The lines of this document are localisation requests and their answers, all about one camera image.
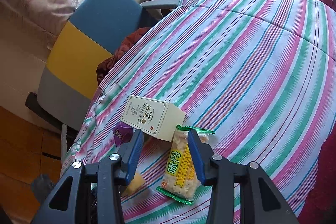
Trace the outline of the yellow sponge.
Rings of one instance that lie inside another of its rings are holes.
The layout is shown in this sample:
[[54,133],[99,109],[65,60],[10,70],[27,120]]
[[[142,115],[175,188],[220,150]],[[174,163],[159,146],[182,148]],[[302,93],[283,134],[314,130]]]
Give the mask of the yellow sponge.
[[125,188],[121,196],[125,197],[134,194],[141,186],[143,186],[143,184],[145,184],[145,179],[139,172],[136,172],[133,180],[131,180],[130,184]]

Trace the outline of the purple snack wrapper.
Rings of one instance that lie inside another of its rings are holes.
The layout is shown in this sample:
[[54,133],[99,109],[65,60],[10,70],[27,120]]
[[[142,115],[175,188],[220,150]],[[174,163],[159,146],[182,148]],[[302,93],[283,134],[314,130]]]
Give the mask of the purple snack wrapper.
[[114,135],[114,142],[118,147],[123,143],[130,142],[133,136],[133,128],[130,125],[122,121],[119,121],[118,124],[116,124],[115,127],[113,128],[113,135]]

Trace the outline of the green snack pack Weidan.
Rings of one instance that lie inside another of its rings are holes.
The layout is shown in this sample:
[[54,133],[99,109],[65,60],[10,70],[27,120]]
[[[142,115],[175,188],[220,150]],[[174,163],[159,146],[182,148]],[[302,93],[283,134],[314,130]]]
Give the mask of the green snack pack Weidan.
[[201,182],[197,179],[187,141],[190,130],[195,130],[201,142],[207,143],[215,132],[203,128],[177,125],[167,159],[165,173],[157,191],[186,205],[194,203],[194,196]]

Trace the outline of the cream tea box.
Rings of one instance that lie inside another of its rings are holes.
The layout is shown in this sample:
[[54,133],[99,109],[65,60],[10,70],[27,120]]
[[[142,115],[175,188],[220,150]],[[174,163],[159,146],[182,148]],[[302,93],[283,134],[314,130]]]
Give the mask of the cream tea box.
[[129,96],[121,121],[159,140],[171,142],[186,113],[171,102]]

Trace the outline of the maroon cloth on chair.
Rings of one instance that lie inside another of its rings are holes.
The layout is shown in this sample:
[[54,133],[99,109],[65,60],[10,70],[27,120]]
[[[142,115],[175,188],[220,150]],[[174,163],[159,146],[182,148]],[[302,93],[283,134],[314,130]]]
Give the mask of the maroon cloth on chair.
[[97,83],[100,84],[108,72],[116,65],[116,63],[129,51],[148,31],[149,27],[137,29],[135,32],[126,36],[121,45],[115,50],[112,57],[101,62],[96,69]]

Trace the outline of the blue yellow grey chair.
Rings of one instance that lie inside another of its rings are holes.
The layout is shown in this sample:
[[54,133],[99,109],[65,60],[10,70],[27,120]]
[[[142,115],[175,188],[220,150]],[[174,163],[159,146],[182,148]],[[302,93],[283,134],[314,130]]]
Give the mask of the blue yellow grey chair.
[[74,143],[97,90],[96,69],[141,27],[157,19],[149,10],[175,9],[179,0],[84,0],[63,27],[25,105],[61,131],[60,160]]

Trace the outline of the striped bed sheet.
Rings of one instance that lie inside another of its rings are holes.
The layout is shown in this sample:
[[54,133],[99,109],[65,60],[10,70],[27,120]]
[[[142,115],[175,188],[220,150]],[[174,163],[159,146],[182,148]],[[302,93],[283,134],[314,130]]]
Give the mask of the striped bed sheet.
[[258,162],[295,214],[335,124],[335,11],[320,0],[180,0],[102,80],[62,170],[116,152],[129,96],[173,103],[232,162]]

